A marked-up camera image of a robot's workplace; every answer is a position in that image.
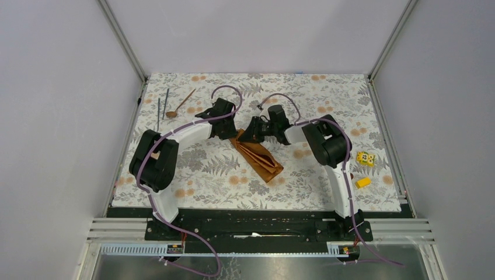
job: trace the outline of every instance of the white wall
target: white wall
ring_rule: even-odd
[[[109,0],[148,74],[369,73],[407,0]]]
[[[3,1],[0,26],[0,279],[70,279],[140,82],[96,1]]]
[[[447,275],[495,279],[495,2],[422,0],[378,95]]]

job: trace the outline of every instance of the brown cloth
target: brown cloth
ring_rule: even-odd
[[[275,178],[284,167],[273,158],[270,152],[259,143],[246,143],[239,142],[238,138],[244,133],[244,130],[240,129],[239,134],[235,139],[231,138],[235,149],[247,160],[249,165],[258,173],[258,175],[268,183],[271,179]]]

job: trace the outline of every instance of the yellow toy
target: yellow toy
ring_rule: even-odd
[[[356,187],[357,188],[364,188],[364,187],[366,187],[369,184],[371,184],[371,180],[368,177],[366,177],[366,178],[363,178],[363,179],[357,181],[356,182]]]
[[[375,165],[375,155],[367,152],[358,152],[356,162],[373,167]]]

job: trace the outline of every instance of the spoon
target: spoon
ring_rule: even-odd
[[[184,102],[187,101],[187,99],[189,99],[189,97],[191,97],[191,95],[193,95],[193,93],[195,91],[196,91],[196,89],[193,89],[193,91],[191,93],[189,93],[189,95],[184,100],[182,100],[182,102],[177,106],[177,109],[175,109],[175,111],[169,111],[169,112],[165,113],[165,115],[167,116],[167,118],[175,118],[175,117],[177,117],[177,110],[180,108],[180,106],[182,106],[182,104],[184,104]]]

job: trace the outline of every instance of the floral tablecloth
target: floral tablecloth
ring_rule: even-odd
[[[399,211],[400,205],[391,176],[385,144],[379,131],[364,75],[306,74],[176,74],[157,73],[150,78],[142,100],[123,171],[116,181],[114,207],[149,207],[144,192],[135,185],[128,166],[142,133],[156,130],[158,98],[161,110],[170,89],[166,111],[173,111],[194,89],[196,92],[178,111],[178,117],[160,120],[164,133],[189,122],[195,114],[211,107],[210,94],[220,85],[232,85],[243,94],[244,102],[236,114],[236,128],[246,128],[256,108],[271,93],[292,97],[302,114],[311,119],[331,114],[349,135],[353,150],[350,169],[353,182],[369,177],[371,184],[360,190],[354,186],[358,206],[363,211]],[[216,97],[239,104],[231,89],[221,89]],[[283,97],[272,97],[266,106],[282,104],[290,121],[296,112]],[[263,145],[284,166],[284,170],[265,183],[233,148],[230,141],[218,138],[197,143],[179,155],[175,177],[169,186],[180,208],[332,210],[332,195],[325,170],[307,143],[284,146],[274,139]],[[358,151],[375,154],[375,166],[355,162]]]

